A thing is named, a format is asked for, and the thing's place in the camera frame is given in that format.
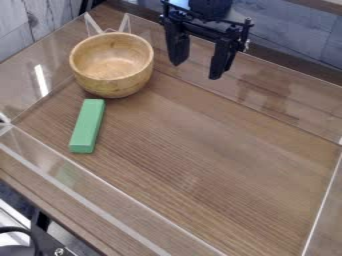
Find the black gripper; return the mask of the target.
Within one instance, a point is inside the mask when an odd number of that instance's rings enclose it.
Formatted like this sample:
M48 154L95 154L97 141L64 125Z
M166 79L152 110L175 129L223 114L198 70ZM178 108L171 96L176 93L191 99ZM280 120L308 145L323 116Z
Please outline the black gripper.
M222 34L239 42L238 50L248 47L248 33L254 26L252 19L243 16L232 8L234 0L160 0L164 14L179 22L192 24L207 29L207 33ZM180 23L171 19L164 20L164 32L168 58L178 66L190 55L190 36ZM216 41L214 56L211 58L211 80L218 80L230 70L236 55L236 43L222 38Z

